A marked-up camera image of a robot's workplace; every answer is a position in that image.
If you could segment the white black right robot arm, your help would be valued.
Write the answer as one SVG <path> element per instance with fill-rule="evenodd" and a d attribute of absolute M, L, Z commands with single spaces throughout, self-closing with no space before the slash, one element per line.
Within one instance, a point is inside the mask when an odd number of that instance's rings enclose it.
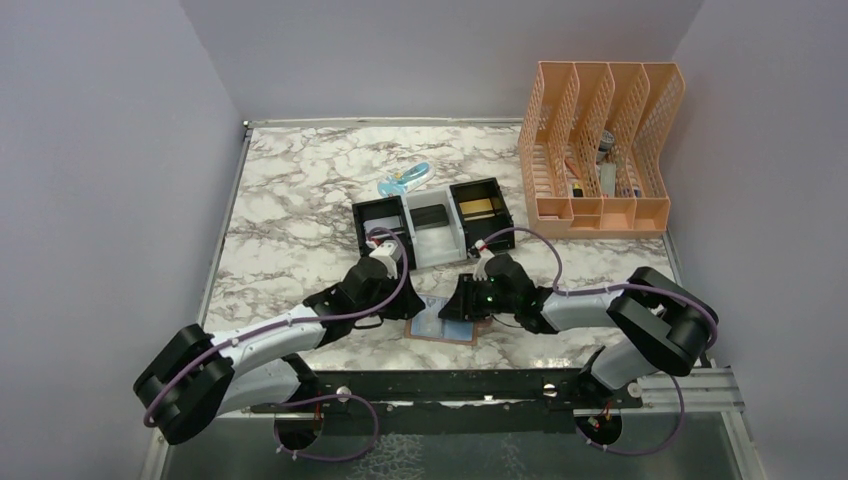
<path fill-rule="evenodd" d="M 575 393 L 600 407 L 639 377 L 683 377 L 717 339 L 715 311 L 651 267 L 623 283 L 557 291 L 536 285 L 508 254 L 480 261 L 460 275 L 438 316 L 476 322 L 510 314 L 526 331 L 556 335 L 578 328 L 618 328 L 623 340 L 594 353 L 578 374 Z"/>

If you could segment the silver VIP card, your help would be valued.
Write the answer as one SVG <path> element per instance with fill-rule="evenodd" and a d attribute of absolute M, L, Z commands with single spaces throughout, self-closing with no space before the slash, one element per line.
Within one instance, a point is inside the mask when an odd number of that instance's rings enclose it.
<path fill-rule="evenodd" d="M 437 296 L 423 296 L 425 309 L 418 313 L 411 322 L 410 333 L 416 337 L 441 339 L 444 333 L 444 320 L 439 312 L 447 304 L 448 299 Z"/>

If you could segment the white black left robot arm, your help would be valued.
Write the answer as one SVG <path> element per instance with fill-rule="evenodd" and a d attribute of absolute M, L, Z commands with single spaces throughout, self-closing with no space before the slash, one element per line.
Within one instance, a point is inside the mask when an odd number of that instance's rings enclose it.
<path fill-rule="evenodd" d="M 318 389 L 301 353 L 344 338 L 361 319 L 408 319 L 422 308 L 407 259 L 369 256 L 342 281 L 270 320 L 218 333 L 191 324 L 133 385 L 145 408 L 143 423 L 177 445 L 226 413 L 264 404 L 302 410 Z"/>

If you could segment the brown leather card holder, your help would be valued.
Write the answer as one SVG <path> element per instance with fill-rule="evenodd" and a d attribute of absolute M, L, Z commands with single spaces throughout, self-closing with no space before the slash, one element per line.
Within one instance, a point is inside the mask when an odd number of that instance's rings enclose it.
<path fill-rule="evenodd" d="M 420 295 L 425 308 L 406 322 L 404 337 L 413 340 L 475 346 L 478 339 L 476 323 L 441 319 L 438 313 L 448 299 Z"/>

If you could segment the white tray bin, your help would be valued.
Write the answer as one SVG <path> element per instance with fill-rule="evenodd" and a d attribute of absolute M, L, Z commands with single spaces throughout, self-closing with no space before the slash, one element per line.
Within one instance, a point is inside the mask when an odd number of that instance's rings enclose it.
<path fill-rule="evenodd" d="M 448 186 L 413 191 L 405 195 L 402 201 L 411 223 L 416 269 L 452 264 L 467 259 L 459 215 Z M 412 225 L 410 210 L 436 204 L 445 206 L 449 225 L 416 231 Z"/>

